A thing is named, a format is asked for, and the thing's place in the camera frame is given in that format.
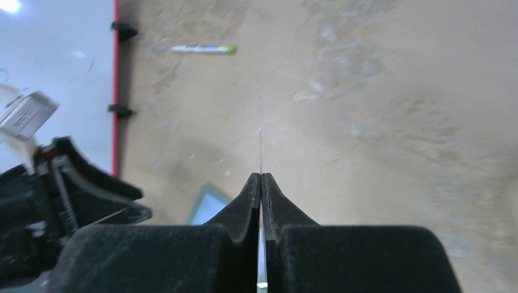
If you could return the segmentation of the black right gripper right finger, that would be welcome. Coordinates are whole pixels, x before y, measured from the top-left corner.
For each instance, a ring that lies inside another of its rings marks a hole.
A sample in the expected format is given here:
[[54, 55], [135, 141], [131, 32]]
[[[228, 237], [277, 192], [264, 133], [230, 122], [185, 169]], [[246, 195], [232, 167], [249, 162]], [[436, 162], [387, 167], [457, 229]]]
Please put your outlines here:
[[415, 225], [320, 225], [261, 176], [269, 292], [460, 292], [440, 240]]

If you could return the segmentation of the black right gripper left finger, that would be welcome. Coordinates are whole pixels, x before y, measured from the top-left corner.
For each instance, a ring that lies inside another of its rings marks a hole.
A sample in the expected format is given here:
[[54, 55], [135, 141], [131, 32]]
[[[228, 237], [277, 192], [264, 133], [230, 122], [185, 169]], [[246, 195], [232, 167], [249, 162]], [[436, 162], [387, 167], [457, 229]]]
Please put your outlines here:
[[48, 292], [255, 292], [261, 177], [202, 225], [95, 225], [62, 250]]

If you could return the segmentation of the thin card seen edge-on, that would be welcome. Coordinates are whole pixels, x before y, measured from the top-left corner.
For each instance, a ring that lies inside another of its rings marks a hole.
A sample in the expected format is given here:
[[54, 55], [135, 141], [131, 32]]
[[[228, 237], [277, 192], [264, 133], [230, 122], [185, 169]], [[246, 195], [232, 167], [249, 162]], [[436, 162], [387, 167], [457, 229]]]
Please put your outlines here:
[[[262, 116], [261, 116], [261, 96], [258, 96], [258, 145], [259, 145], [259, 174], [263, 174], [263, 148], [262, 148]], [[257, 292], [268, 291], [268, 278], [266, 271], [266, 250], [264, 239], [264, 224], [263, 224], [263, 204], [260, 201], [260, 229], [259, 229], [259, 244], [258, 244], [258, 281]]]

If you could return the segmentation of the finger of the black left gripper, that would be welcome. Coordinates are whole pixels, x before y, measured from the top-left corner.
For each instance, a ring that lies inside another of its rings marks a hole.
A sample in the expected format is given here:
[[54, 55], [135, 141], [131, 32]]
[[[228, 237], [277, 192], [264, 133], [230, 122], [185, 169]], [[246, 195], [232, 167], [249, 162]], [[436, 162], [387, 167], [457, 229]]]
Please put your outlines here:
[[66, 156], [73, 168], [95, 186], [131, 201], [144, 197], [139, 188], [111, 176], [87, 161], [76, 149], [71, 137], [53, 138], [53, 150], [56, 156]]
[[60, 163], [60, 228], [70, 237], [96, 224], [135, 225], [152, 217], [150, 208], [88, 182], [70, 161]]

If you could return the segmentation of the green leather card holder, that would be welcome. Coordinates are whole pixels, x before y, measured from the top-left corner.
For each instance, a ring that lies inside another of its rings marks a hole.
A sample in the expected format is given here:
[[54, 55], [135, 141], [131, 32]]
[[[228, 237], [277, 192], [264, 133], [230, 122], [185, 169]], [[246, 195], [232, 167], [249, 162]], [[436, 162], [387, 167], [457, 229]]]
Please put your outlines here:
[[200, 188], [188, 215], [187, 225], [202, 225], [223, 210], [233, 199], [212, 184]]

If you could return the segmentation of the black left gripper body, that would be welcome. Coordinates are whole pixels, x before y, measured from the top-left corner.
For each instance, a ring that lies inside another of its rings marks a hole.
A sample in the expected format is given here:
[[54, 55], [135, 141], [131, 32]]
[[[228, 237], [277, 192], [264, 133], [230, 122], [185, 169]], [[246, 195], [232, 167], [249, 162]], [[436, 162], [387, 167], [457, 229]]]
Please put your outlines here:
[[1, 173], [1, 287], [21, 286], [55, 267], [64, 235], [52, 192], [21, 164]]

